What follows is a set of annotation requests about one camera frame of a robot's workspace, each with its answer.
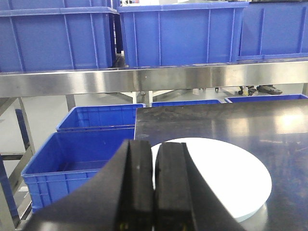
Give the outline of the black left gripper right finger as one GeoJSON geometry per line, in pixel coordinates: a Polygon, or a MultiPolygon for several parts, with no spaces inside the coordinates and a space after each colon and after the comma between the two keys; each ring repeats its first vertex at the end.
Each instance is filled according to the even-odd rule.
{"type": "Polygon", "coordinates": [[[242,231],[193,163],[185,143],[164,142],[155,163],[155,230],[242,231]]]}

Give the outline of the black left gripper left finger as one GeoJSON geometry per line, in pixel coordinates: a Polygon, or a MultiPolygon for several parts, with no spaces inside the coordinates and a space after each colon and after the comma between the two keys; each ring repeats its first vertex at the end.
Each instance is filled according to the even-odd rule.
{"type": "Polygon", "coordinates": [[[125,140],[88,182],[36,212],[25,231],[151,231],[153,162],[148,141],[125,140]]]}

